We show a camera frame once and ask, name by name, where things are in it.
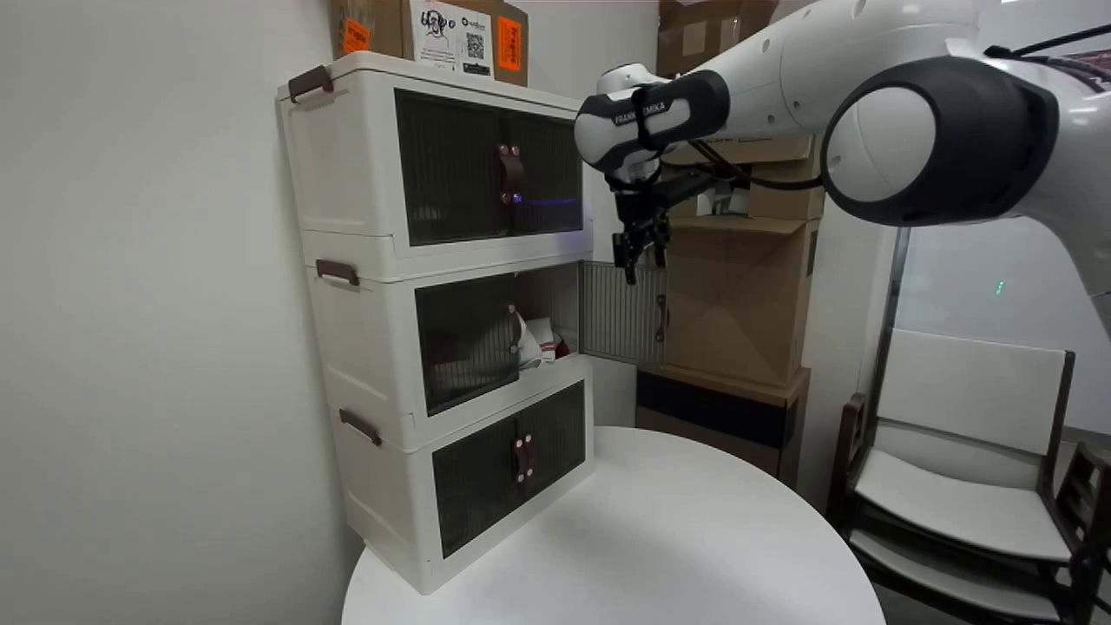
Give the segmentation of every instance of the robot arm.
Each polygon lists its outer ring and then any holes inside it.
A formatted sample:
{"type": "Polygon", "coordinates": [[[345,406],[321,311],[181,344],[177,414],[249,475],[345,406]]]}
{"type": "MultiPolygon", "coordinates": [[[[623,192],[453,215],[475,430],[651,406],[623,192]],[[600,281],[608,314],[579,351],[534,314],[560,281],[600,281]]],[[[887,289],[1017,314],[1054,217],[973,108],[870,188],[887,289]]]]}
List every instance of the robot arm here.
{"type": "Polygon", "coordinates": [[[1068,246],[1111,329],[1111,185],[1089,174],[1073,188],[1054,167],[1089,148],[1104,159],[1089,153],[1086,167],[1111,163],[1111,97],[1061,61],[973,53],[976,24],[976,0],[823,0],[689,77],[608,71],[579,108],[576,144],[618,199],[618,265],[661,254],[671,204],[718,181],[770,185],[727,163],[662,181],[667,144],[819,131],[813,185],[858,217],[973,223],[1023,200],[1068,246]]]}

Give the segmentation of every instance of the white round table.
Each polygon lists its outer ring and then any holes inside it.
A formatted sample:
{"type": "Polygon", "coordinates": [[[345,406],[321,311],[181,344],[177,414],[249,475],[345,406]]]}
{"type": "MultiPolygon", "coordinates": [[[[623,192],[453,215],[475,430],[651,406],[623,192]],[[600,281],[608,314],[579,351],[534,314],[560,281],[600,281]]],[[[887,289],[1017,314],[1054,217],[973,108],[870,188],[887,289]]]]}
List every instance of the white round table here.
{"type": "Polygon", "coordinates": [[[594,472],[532,524],[416,593],[374,552],[345,625],[870,625],[875,589],[788,484],[714,449],[598,430],[594,472]]]}

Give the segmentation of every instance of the white chair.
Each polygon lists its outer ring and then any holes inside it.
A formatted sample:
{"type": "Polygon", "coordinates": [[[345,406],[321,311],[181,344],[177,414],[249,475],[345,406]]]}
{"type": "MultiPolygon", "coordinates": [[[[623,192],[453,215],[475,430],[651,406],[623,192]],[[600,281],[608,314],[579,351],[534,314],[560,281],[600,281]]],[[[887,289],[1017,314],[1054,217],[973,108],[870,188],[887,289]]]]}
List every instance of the white chair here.
{"type": "Polygon", "coordinates": [[[1068,351],[892,329],[830,491],[880,584],[968,621],[1086,621],[1100,502],[1086,488],[1068,518],[1051,501],[1068,376],[1068,351]]]}

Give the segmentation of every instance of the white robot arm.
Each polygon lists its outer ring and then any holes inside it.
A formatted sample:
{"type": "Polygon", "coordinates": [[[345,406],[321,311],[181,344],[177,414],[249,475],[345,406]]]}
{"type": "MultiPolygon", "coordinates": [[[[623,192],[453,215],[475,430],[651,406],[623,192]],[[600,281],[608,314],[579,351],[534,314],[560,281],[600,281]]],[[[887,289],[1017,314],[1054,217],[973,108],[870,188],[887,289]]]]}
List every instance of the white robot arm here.
{"type": "Polygon", "coordinates": [[[887,226],[1030,215],[1075,261],[1111,329],[1111,78],[1036,54],[979,53],[976,0],[819,0],[677,78],[644,65],[605,77],[576,118],[624,233],[618,265],[667,241],[667,207],[721,178],[697,140],[823,134],[823,185],[841,207],[887,226]],[[661,178],[661,153],[695,143],[713,167],[661,178]]]}

